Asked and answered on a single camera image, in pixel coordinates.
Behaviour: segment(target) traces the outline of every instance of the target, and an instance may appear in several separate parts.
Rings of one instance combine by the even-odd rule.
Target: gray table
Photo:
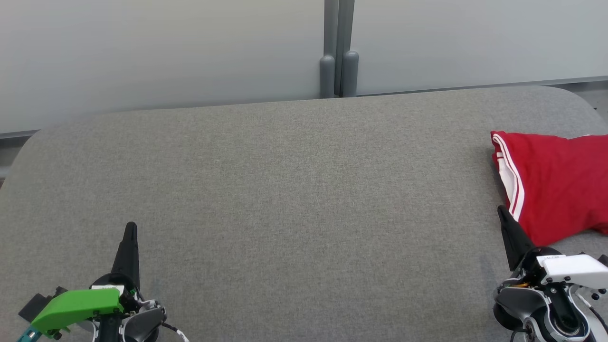
[[[608,133],[582,99],[541,87],[138,111],[42,130],[0,190],[0,335],[19,336],[36,292],[109,271],[133,220],[142,291],[191,341],[508,341],[492,316],[509,275],[492,129]],[[607,242],[586,232],[554,247],[599,256]],[[90,339],[75,330],[65,341]]]

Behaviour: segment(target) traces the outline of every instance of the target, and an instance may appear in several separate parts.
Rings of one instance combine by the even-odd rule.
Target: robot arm
[[[549,247],[535,247],[504,206],[499,207],[503,241],[511,277],[494,293],[494,316],[505,328],[524,332],[526,341],[608,342],[608,327],[587,316],[573,300],[590,295],[599,300],[608,287],[608,257],[565,256]]]
[[[167,311],[156,300],[146,301],[139,291],[139,248],[137,226],[126,225],[112,271],[97,279],[87,290],[68,291],[58,287],[54,296],[37,294],[19,312],[31,323],[18,342],[36,342],[41,336],[61,338],[74,323],[91,322],[93,342],[155,342],[158,328],[175,331],[167,324]]]

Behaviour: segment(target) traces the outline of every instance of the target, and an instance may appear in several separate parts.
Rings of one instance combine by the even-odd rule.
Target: cable
[[[593,314],[598,318],[598,321],[604,327],[604,330],[606,330],[606,333],[608,333],[608,326],[606,325],[604,318],[602,318],[602,316],[600,316],[599,313],[597,311],[595,311],[593,306],[591,306],[591,303],[586,301],[585,298],[583,298],[580,293],[577,293],[576,296],[578,297],[578,299],[580,299],[583,302],[583,304],[585,304],[589,308],[589,310],[591,310],[591,312],[593,312]]]
[[[606,322],[604,322],[604,318],[602,318],[602,316],[599,315],[599,313],[597,311],[595,311],[595,309],[590,306],[589,310],[591,310],[591,312],[593,312],[593,314],[598,318],[599,322],[604,326],[604,330],[606,330],[606,333],[608,333],[608,326],[606,326]]]
[[[184,333],[181,330],[179,330],[178,328],[176,328],[176,327],[174,327],[174,326],[172,326],[170,324],[167,324],[165,322],[162,322],[161,326],[164,326],[165,328],[168,328],[168,329],[171,329],[171,330],[175,331],[179,335],[179,337],[181,337],[182,340],[184,340],[184,342],[190,342],[190,340],[188,340],[188,338],[186,337],[186,335],[184,335]]]
[[[515,330],[513,330],[513,333],[511,334],[511,342],[515,341],[515,335],[517,335],[518,332],[530,333],[530,330],[524,329],[523,327],[515,328]]]

